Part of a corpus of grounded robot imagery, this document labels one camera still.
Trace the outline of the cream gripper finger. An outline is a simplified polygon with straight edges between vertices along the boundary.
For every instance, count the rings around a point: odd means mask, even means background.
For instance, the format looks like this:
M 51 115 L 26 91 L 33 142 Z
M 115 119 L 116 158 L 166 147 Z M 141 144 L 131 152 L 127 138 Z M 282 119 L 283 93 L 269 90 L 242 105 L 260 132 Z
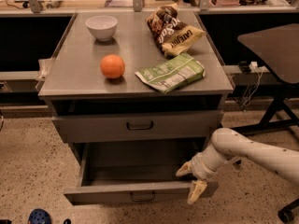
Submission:
M 191 183 L 190 191 L 188 194 L 187 203 L 193 204 L 195 203 L 199 197 L 206 190 L 207 182 L 202 180 L 193 180 Z
M 192 173 L 192 166 L 189 161 L 186 161 L 176 172 L 177 177 L 185 176 Z

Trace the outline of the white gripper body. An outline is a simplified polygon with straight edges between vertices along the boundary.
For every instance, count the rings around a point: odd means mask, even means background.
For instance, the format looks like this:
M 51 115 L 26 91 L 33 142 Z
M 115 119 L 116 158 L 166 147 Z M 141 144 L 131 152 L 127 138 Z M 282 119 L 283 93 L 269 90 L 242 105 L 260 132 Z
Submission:
M 191 159 L 192 175 L 199 180 L 207 180 L 211 178 L 215 172 L 210 170 L 204 163 L 203 156 L 198 153 Z

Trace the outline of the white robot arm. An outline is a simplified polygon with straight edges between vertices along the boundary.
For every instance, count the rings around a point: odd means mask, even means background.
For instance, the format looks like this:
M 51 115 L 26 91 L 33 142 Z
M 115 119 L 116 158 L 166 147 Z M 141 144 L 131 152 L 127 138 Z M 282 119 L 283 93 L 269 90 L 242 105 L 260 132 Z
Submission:
M 193 204 L 199 199 L 207 187 L 208 179 L 220 167 L 241 157 L 295 185 L 299 184 L 298 151 L 255 142 L 232 129 L 219 128 L 212 134 L 208 146 L 186 161 L 176 172 L 176 176 L 192 174 L 197 178 L 191 183 L 187 203 Z

